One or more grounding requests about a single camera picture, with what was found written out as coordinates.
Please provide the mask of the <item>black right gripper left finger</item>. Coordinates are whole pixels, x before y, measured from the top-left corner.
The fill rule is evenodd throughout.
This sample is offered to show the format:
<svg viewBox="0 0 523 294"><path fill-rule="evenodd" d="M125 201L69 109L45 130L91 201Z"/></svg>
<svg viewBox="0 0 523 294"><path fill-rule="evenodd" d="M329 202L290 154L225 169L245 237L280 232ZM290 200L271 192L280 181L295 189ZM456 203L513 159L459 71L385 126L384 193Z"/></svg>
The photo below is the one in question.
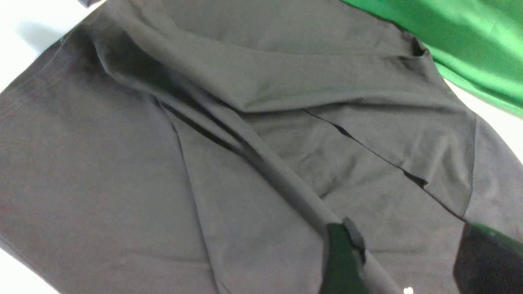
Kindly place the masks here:
<svg viewBox="0 0 523 294"><path fill-rule="evenodd" d="M368 294L364 281L366 244L348 217L327 224L328 253L321 294Z"/></svg>

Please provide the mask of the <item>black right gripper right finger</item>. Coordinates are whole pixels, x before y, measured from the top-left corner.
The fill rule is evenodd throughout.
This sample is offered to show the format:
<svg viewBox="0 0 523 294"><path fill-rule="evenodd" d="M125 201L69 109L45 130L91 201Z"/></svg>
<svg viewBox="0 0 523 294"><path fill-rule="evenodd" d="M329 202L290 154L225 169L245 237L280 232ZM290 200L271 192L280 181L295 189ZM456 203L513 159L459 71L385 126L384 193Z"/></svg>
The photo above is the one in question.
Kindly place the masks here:
<svg viewBox="0 0 523 294"><path fill-rule="evenodd" d="M466 223L453 269L460 294L521 294L523 245L480 223Z"/></svg>

